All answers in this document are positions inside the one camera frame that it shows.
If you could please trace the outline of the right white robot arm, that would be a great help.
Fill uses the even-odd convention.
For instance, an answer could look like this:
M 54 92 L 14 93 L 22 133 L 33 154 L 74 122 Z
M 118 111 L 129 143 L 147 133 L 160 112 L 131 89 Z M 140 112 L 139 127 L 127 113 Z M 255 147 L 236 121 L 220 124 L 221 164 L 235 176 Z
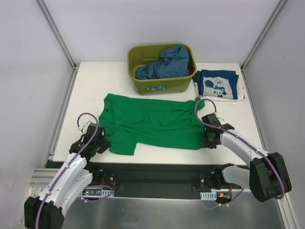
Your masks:
M 215 114 L 202 117 L 204 133 L 202 144 L 209 149 L 224 146 L 242 159 L 247 169 L 232 163 L 215 169 L 205 179 L 205 184 L 214 189 L 236 184 L 251 190 L 260 202 L 282 198 L 292 190 L 284 158 L 278 153 L 259 149 L 242 137 L 230 124 L 221 124 Z

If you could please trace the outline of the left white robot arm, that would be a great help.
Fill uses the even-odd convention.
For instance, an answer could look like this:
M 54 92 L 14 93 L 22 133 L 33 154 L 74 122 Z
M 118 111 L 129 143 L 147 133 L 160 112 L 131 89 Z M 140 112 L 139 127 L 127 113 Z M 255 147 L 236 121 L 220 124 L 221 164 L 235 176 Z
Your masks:
M 27 229 L 60 229 L 72 203 L 85 189 L 101 191 L 105 185 L 98 164 L 91 162 L 96 154 L 110 147 L 105 128 L 89 124 L 81 138 L 73 143 L 69 154 L 51 182 L 37 197 L 24 203 L 24 225 Z

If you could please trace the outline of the green t shirt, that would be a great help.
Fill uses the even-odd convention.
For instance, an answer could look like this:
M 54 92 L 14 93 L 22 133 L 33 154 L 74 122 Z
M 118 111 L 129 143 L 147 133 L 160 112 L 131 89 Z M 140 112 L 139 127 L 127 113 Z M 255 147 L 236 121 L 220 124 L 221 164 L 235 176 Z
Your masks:
M 138 143 L 150 146 L 198 150 L 203 146 L 202 123 L 194 110 L 204 103 L 129 98 L 107 94 L 99 123 L 111 143 L 110 152 L 132 156 Z

